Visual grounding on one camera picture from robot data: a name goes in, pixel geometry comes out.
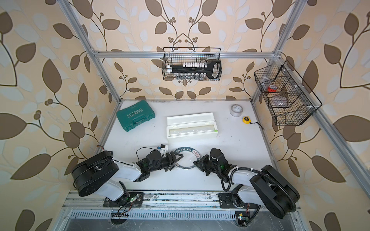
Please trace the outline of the white plastic wrap dispenser box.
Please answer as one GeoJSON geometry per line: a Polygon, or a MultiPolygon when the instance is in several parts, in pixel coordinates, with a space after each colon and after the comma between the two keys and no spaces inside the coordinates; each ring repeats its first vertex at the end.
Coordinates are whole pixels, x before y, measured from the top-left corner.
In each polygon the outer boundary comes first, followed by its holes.
{"type": "Polygon", "coordinates": [[[166,138],[169,142],[211,139],[218,136],[213,113],[167,117],[166,138]]]}

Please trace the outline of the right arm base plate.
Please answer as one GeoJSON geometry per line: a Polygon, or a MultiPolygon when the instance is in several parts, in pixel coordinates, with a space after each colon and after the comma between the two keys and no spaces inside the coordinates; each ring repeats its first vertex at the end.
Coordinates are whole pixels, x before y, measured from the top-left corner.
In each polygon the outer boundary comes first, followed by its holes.
{"type": "Polygon", "coordinates": [[[235,193],[219,193],[219,206],[222,209],[257,209],[258,205],[242,202],[235,193]]]}

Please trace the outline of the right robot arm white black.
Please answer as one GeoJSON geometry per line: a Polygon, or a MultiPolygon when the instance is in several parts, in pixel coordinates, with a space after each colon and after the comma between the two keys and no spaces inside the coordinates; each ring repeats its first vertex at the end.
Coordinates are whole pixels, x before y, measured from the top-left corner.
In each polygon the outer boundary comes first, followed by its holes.
{"type": "Polygon", "coordinates": [[[262,169],[238,167],[230,164],[217,148],[193,164],[206,176],[216,174],[222,190],[231,192],[236,207],[246,204],[264,206],[280,219],[297,210],[298,191],[271,165],[262,169]]]}

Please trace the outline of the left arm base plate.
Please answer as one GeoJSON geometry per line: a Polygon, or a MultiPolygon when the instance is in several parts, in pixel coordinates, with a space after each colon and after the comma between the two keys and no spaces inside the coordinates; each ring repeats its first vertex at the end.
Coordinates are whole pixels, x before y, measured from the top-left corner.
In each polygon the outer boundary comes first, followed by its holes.
{"type": "Polygon", "coordinates": [[[119,208],[119,207],[126,207],[133,204],[134,207],[140,207],[144,201],[143,199],[144,193],[143,192],[131,192],[131,193],[124,193],[119,199],[116,201],[112,201],[109,198],[106,198],[103,207],[105,208],[119,208]]]}

